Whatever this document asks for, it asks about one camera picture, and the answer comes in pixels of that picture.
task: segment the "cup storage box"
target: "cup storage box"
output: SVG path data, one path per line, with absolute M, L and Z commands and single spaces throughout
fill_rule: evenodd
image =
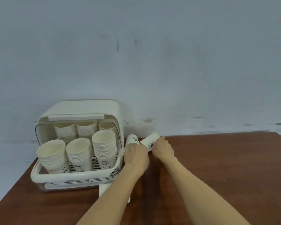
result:
M 70 163 L 69 173 L 48 174 L 40 160 L 35 163 L 30 177 L 42 190 L 75 189 L 112 183 L 120 173 L 124 156 L 124 126 L 118 103 L 111 100 L 80 100 L 59 102 L 38 120 L 35 128 L 40 145 L 57 138 L 54 124 L 79 122 L 113 123 L 118 132 L 116 164 L 110 169 L 101 169 L 93 155 L 93 170 L 76 172 Z

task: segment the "stack of paper cups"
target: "stack of paper cups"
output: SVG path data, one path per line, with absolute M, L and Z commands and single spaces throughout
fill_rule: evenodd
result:
M 92 145 L 92 151 L 94 151 L 92 136 L 98 131 L 97 122 L 77 122 L 76 127 L 79 137 L 89 139 Z
M 112 130 L 99 130 L 92 139 L 101 169 L 113 168 L 116 165 L 116 134 Z
M 112 130 L 116 134 L 116 140 L 120 139 L 118 129 L 112 122 L 99 122 L 99 130 Z
M 71 141 L 66 151 L 77 172 L 93 170 L 92 147 L 89 139 L 78 138 Z
M 138 137 L 136 135 L 130 134 L 129 136 L 127 136 L 124 151 L 126 151 L 131 144 L 140 145 Z
M 160 136 L 154 132 L 151 135 L 147 136 L 145 139 L 141 140 L 140 143 L 145 145 L 148 151 L 152 151 L 153 145 L 159 137 Z
M 54 129 L 57 139 L 63 140 L 66 145 L 78 138 L 75 123 L 56 123 L 54 124 Z
M 66 144 L 62 140 L 51 140 L 37 149 L 41 164 L 49 174 L 69 173 L 69 159 L 66 154 Z

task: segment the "person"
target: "person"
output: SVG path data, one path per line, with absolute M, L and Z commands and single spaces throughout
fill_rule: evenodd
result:
M 164 136 L 155 142 L 152 153 L 169 171 L 194 225 L 249 225 L 235 208 L 182 166 Z M 132 189 L 150 162 L 147 148 L 137 144 L 125 151 L 124 159 L 125 166 L 118 177 L 77 225 L 120 224 Z

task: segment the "person's right arm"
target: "person's right arm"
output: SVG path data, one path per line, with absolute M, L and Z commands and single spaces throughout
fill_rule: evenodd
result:
M 152 153 L 168 169 L 195 225 L 249 225 L 235 208 L 182 166 L 164 136 L 156 141 Z

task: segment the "brown tabletop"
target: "brown tabletop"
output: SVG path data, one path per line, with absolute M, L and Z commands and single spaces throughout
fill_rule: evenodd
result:
M 175 156 L 251 225 L 281 224 L 281 136 L 255 132 L 168 137 Z M 136 183 L 121 224 L 191 224 L 169 173 L 152 157 Z M 34 163 L 0 201 L 0 224 L 74 225 L 98 198 L 98 187 L 42 192 Z

